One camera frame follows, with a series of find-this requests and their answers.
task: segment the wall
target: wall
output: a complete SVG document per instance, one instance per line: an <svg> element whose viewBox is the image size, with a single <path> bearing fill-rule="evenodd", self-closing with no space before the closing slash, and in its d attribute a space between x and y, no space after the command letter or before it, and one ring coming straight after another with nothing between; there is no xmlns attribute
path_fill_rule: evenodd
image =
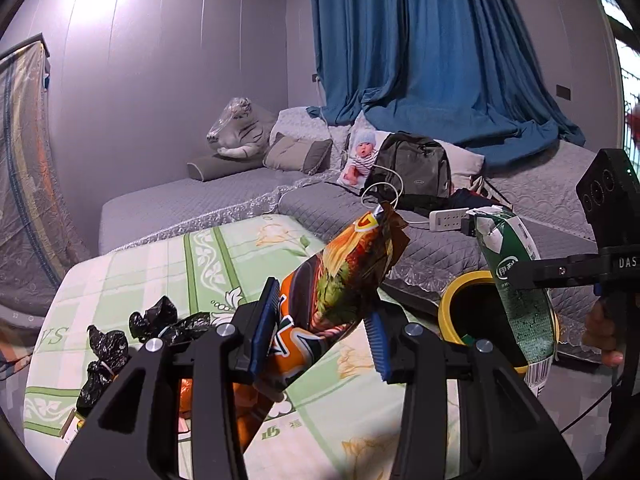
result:
<svg viewBox="0 0 640 480"><path fill-rule="evenodd" d="M0 51L44 34L54 162L94 253L102 205L186 178L231 97L287 107L284 15L285 0L25 0Z"/></svg>
<svg viewBox="0 0 640 480"><path fill-rule="evenodd" d="M584 132L586 147L615 147L622 131L620 70L599 0L516 0L533 42L545 86L571 89L556 97ZM287 0L289 105L316 104L314 39L309 0Z"/></svg>

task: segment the person's hand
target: person's hand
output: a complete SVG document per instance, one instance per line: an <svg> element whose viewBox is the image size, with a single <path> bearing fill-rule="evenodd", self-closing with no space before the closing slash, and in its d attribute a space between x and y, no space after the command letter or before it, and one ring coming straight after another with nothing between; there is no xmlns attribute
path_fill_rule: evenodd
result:
<svg viewBox="0 0 640 480"><path fill-rule="evenodd" d="M610 367L622 364L623 355L616 351L616 326L612 320L604 316L604 309L600 300L591 307L584 322L586 331L582 335L582 342L587 346L594 346L602 350L602 363Z"/></svg>

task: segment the table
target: table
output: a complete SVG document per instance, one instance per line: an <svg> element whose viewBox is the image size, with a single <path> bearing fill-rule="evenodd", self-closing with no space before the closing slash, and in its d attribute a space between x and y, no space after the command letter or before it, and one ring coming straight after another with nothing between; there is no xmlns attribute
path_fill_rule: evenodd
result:
<svg viewBox="0 0 640 480"><path fill-rule="evenodd" d="M294 219L265 215L105 254L71 269L51 305L31 360L24 400L24 439L49 475L71 442L73 410L96 359L87 326L124 330L130 314L167 295L180 317L213 312L230 320L260 296L265 279L283 279L324 244ZM383 299L393 301L380 291ZM447 477L460 452L456 382L448 381ZM398 445L404 386L375 372L361 324L337 343L274 405L244 454L251 479L389 476ZM179 440L180 474L191 479L189 421ZM106 460L117 460L105 450Z"/></svg>

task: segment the white power strip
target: white power strip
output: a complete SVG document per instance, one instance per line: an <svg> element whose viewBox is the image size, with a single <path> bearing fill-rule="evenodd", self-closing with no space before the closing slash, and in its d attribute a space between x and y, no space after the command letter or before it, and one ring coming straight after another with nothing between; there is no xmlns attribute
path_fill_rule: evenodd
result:
<svg viewBox="0 0 640 480"><path fill-rule="evenodd" d="M429 231L456 231L462 227L468 207L462 209L443 209L429 213Z"/></svg>

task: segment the trash can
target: trash can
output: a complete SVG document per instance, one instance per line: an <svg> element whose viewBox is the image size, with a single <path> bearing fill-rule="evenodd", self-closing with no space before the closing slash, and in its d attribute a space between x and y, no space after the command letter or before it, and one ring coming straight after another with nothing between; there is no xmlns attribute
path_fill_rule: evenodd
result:
<svg viewBox="0 0 640 480"><path fill-rule="evenodd" d="M558 340L560 327L555 312L554 321ZM451 282L440 301L438 325L444 340L451 343L469 345L477 339L490 340L521 377L527 373L527 361L488 270L468 272Z"/></svg>

